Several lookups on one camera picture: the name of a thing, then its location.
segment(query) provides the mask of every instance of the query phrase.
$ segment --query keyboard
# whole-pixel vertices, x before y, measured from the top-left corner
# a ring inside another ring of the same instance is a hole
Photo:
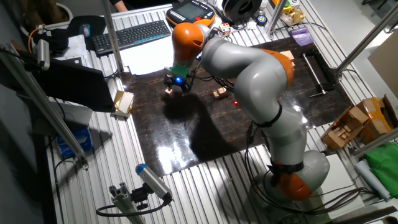
[[[171,33],[164,21],[149,22],[143,25],[116,31],[120,50],[146,44],[170,36]],[[113,53],[109,34],[92,38],[97,57]]]

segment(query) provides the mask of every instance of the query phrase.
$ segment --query small wooden block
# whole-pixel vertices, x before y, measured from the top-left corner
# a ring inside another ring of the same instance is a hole
[[[223,94],[223,93],[225,93],[226,88],[224,88],[224,87],[223,88],[219,88],[217,91],[218,91],[219,94]]]
[[[338,131],[340,131],[340,127],[335,128],[335,129],[333,130],[333,133],[336,134]]]
[[[339,130],[339,131],[336,133],[336,135],[340,137],[342,134],[344,134],[344,132],[346,132],[346,130],[341,129],[341,130]]]
[[[347,126],[347,125],[344,125],[344,129],[347,131],[347,132],[351,132],[351,129]]]
[[[290,60],[293,60],[293,59],[294,59],[292,52],[289,51],[289,50],[287,50],[287,51],[285,51],[285,52],[280,52],[280,53],[281,53],[282,55],[285,55],[286,57],[288,57]]]
[[[164,91],[164,94],[165,94],[166,96],[170,96],[170,95],[172,94],[172,92],[173,92],[173,90],[172,90],[171,88],[167,88],[167,89]]]

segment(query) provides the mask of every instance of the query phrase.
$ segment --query brown cardboard box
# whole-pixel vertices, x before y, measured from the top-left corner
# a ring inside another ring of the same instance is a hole
[[[369,117],[368,122],[359,133],[359,138],[364,144],[368,144],[398,127],[397,116],[386,95],[383,98],[365,99],[356,106]]]
[[[325,131],[321,139],[331,150],[341,149],[357,136],[368,119],[358,107],[349,107]]]

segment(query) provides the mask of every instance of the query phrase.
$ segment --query blue object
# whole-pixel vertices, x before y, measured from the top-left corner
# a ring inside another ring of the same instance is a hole
[[[85,36],[85,39],[89,38],[91,36],[90,25],[82,24],[79,28],[79,34],[83,34]]]
[[[139,175],[146,167],[148,167],[147,164],[139,164],[139,165],[136,167],[136,173],[137,173],[137,175]]]
[[[91,135],[88,129],[86,128],[76,129],[72,131],[72,134],[85,152],[89,151],[93,147],[91,143]],[[73,155],[73,151],[69,148],[68,144],[62,139],[61,136],[57,136],[57,145],[58,148],[61,150],[61,155],[63,156]]]

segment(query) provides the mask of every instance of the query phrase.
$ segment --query green cloth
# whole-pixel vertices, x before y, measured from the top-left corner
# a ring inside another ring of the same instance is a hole
[[[365,158],[391,196],[398,198],[398,146],[387,142],[366,153]]]

